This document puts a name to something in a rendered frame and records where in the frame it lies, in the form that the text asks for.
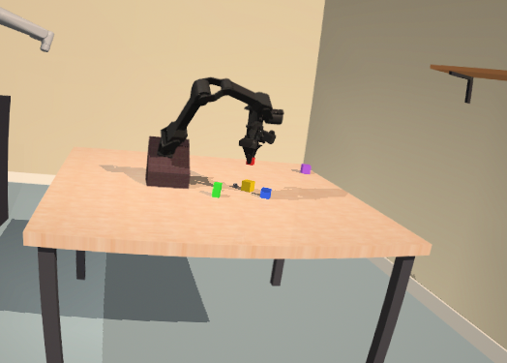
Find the purple cube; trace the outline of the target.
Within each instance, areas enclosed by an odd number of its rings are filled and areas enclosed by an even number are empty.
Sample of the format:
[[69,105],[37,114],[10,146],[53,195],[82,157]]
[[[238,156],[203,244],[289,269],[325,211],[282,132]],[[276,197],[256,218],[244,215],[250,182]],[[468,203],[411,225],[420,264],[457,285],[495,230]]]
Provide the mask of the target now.
[[304,174],[311,174],[311,165],[301,164],[301,172]]

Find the blue block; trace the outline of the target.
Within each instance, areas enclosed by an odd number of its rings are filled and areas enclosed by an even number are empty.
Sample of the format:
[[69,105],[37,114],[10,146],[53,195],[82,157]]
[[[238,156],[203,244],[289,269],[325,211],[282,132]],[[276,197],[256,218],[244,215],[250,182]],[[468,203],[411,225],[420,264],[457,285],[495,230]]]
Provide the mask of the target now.
[[272,189],[263,187],[263,188],[261,188],[261,191],[260,191],[260,197],[269,199],[271,197],[271,192],[272,192]]

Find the yellow block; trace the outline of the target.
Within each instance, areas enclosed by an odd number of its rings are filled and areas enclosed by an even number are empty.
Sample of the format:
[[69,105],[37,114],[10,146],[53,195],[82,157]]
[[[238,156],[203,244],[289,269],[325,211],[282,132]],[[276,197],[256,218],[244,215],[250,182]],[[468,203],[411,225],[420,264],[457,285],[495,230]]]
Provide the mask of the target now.
[[254,183],[252,180],[242,180],[241,191],[252,192],[254,191]]

